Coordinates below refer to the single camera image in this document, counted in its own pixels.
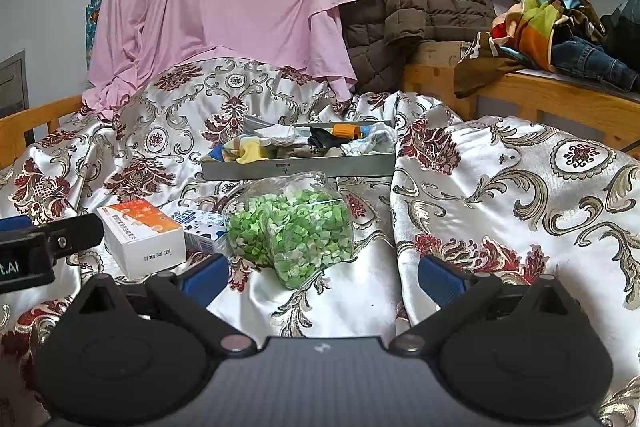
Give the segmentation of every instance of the gray door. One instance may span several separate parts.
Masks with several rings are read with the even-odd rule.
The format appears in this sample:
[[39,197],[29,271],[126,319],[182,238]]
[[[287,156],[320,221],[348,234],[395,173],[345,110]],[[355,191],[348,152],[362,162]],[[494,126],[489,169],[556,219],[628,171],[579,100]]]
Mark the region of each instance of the gray door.
[[[0,62],[0,118],[29,107],[24,70],[24,52]],[[27,145],[33,143],[33,131],[25,133],[24,138]]]

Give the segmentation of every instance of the transparent plastic bag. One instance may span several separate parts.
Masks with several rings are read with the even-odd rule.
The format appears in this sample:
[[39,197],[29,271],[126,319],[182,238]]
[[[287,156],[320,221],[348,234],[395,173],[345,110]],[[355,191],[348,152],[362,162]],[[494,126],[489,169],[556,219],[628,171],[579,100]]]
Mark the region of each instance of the transparent plastic bag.
[[226,227],[235,255],[273,267],[289,289],[354,255],[351,214],[322,172],[250,183]]

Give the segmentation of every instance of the wooden bed rail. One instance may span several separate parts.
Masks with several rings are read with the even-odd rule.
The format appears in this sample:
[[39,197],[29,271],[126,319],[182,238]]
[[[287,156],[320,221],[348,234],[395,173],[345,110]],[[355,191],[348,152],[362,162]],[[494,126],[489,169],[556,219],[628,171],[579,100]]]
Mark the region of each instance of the wooden bed rail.
[[[517,115],[539,122],[554,114],[604,133],[608,147],[621,150],[640,138],[640,103],[608,92],[586,89],[552,78],[508,73],[467,98],[456,98],[453,69],[411,64],[404,70],[404,91],[430,94],[449,105],[463,120],[477,118],[478,96],[514,103]],[[640,147],[628,154],[638,159]]]
[[52,133],[60,126],[60,118],[75,113],[82,107],[82,95],[26,109],[0,120],[0,169],[11,165],[27,149],[24,133],[47,124]]

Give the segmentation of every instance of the gray box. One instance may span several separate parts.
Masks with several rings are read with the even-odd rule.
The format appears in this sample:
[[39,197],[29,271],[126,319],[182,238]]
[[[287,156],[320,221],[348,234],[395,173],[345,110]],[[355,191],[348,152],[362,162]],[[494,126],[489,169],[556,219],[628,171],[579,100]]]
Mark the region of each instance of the gray box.
[[[346,121],[358,126],[367,126],[376,123],[377,120]],[[332,129],[335,124],[328,123],[302,123],[294,127],[321,127]],[[290,176],[300,172],[320,171],[330,178],[339,176],[363,176],[375,178],[379,176],[392,176],[396,167],[396,154],[366,154],[362,156],[332,156],[329,158],[286,158],[283,160],[264,160],[260,162],[241,165],[236,162],[202,162],[202,175],[208,182],[261,180],[278,176]]]

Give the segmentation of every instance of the orange box top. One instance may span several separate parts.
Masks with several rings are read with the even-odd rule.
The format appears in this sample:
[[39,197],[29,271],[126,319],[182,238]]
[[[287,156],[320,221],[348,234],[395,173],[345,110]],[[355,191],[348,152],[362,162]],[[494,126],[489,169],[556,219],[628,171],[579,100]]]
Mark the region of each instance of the orange box top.
[[124,203],[111,204],[110,208],[127,214],[127,216],[144,223],[156,232],[168,232],[180,229],[180,225],[171,217],[163,214],[151,203],[145,200],[125,201]]

